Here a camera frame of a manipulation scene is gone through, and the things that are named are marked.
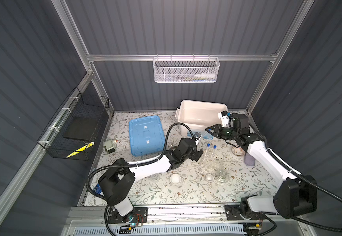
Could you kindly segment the blue plastic bin lid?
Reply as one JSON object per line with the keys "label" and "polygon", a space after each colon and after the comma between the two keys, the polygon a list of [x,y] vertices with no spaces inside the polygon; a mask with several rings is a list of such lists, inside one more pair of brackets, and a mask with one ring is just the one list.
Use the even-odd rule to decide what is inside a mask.
{"label": "blue plastic bin lid", "polygon": [[159,116],[133,119],[129,122],[129,141],[133,156],[161,152],[165,134]]}

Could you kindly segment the clear plastic test tube rack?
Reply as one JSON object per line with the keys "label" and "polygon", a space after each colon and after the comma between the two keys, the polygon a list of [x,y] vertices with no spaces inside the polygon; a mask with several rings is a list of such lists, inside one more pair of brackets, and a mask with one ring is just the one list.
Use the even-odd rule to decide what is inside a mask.
{"label": "clear plastic test tube rack", "polygon": [[205,148],[206,148],[206,146],[204,147],[203,154],[202,154],[201,158],[199,159],[199,169],[200,169],[202,175],[204,175],[204,176],[206,176],[206,174],[212,174],[213,176],[215,176],[217,166],[218,166],[220,160],[223,159],[223,157],[219,155],[219,152],[216,149],[216,151],[214,153],[214,161],[211,162],[209,160],[210,156],[206,161],[204,161],[203,156],[204,156]]}

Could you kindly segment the white plastic storage bin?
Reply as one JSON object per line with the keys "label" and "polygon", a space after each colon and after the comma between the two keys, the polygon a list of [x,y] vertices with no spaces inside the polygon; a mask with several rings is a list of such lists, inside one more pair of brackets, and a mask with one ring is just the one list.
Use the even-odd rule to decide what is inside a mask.
{"label": "white plastic storage bin", "polygon": [[221,124],[218,114],[228,111],[228,107],[222,103],[183,100],[177,108],[175,118],[178,123],[186,124],[192,132],[202,135],[203,139],[213,140],[213,136],[205,131],[207,127]]}

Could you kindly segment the white tube in mesh basket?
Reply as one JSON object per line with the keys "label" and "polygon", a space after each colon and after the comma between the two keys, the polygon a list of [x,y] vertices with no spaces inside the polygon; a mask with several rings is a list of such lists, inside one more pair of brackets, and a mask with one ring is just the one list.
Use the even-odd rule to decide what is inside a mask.
{"label": "white tube in mesh basket", "polygon": [[202,79],[202,80],[215,80],[216,75],[212,73],[200,73],[200,74],[195,74],[194,77]]}

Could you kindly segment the blue clip at table edge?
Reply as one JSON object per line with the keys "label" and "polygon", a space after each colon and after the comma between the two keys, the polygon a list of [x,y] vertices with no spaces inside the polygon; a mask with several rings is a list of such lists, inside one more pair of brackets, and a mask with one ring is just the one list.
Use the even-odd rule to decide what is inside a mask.
{"label": "blue clip at table edge", "polygon": [[103,195],[100,184],[97,184],[93,190],[96,194]]}

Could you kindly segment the yellow black striped tape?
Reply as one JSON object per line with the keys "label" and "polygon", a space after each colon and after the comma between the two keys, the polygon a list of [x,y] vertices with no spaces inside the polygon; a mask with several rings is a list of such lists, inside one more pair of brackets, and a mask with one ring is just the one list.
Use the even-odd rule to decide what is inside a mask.
{"label": "yellow black striped tape", "polygon": [[70,158],[70,157],[72,157],[72,156],[78,155],[79,153],[84,152],[86,149],[92,147],[93,145],[94,145],[94,142],[90,142],[90,143],[84,145],[83,147],[81,147],[81,148],[79,148],[79,149],[73,151],[73,152],[72,152],[71,154],[69,154],[66,158]]}

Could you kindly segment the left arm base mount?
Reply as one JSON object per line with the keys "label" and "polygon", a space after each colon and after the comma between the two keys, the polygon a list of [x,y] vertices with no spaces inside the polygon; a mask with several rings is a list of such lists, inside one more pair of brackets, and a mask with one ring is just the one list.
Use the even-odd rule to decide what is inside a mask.
{"label": "left arm base mount", "polygon": [[127,215],[121,216],[115,208],[108,210],[109,224],[143,224],[147,222],[148,207],[134,207]]}

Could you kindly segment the clear glass conical flask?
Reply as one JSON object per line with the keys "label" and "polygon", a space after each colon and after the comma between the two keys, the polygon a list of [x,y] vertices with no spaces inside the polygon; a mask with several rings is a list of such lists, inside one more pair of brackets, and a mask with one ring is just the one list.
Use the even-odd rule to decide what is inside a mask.
{"label": "clear glass conical flask", "polygon": [[225,170],[224,160],[220,160],[216,172],[215,172],[215,179],[219,183],[226,183],[228,181],[228,173]]}

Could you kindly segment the small white crucible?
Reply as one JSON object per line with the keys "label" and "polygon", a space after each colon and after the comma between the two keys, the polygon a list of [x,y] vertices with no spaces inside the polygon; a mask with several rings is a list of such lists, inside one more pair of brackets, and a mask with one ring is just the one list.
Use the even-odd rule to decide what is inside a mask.
{"label": "small white crucible", "polygon": [[214,181],[214,176],[212,174],[206,174],[205,180],[208,182]]}

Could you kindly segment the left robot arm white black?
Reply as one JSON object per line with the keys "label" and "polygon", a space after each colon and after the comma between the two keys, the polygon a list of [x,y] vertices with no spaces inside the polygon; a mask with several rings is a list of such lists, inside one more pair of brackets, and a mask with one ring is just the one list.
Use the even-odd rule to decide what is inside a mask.
{"label": "left robot arm white black", "polygon": [[125,217],[134,211],[128,194],[135,182],[177,169],[187,159],[197,162],[202,155],[203,150],[193,139],[182,138],[176,148],[166,149],[154,158],[132,163],[119,159],[98,180],[103,199]]}

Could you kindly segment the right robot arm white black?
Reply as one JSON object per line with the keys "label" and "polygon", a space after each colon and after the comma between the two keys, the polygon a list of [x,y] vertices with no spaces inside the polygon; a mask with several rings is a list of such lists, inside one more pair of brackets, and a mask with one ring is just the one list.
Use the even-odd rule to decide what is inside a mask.
{"label": "right robot arm white black", "polygon": [[259,133],[244,114],[217,114],[219,124],[205,130],[218,139],[233,140],[246,154],[258,161],[276,182],[276,193],[272,196],[250,196],[240,203],[242,217],[253,212],[268,212],[290,219],[308,214],[317,209],[317,189],[311,184],[315,179],[294,170],[268,146],[267,139]]}

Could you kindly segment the black pad in basket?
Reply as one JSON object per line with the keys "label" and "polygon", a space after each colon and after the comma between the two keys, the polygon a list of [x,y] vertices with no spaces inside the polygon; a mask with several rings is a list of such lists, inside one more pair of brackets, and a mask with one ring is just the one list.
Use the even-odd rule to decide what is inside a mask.
{"label": "black pad in basket", "polygon": [[98,119],[75,117],[63,137],[72,140],[89,141],[95,133],[97,124]]}

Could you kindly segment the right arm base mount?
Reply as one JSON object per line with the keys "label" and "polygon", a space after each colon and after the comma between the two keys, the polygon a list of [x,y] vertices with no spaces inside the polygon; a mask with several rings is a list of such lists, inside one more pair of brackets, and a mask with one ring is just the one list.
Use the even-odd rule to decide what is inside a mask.
{"label": "right arm base mount", "polygon": [[227,220],[238,221],[238,220],[263,220],[261,214],[252,212],[245,206],[241,205],[224,205],[225,214]]}

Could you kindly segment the aluminium rail front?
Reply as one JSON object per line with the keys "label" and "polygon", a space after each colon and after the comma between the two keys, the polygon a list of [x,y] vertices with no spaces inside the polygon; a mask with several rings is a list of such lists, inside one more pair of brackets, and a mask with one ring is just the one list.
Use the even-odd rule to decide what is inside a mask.
{"label": "aluminium rail front", "polygon": [[[226,203],[148,205],[147,225],[229,223]],[[105,206],[72,207],[65,227],[104,226]]]}

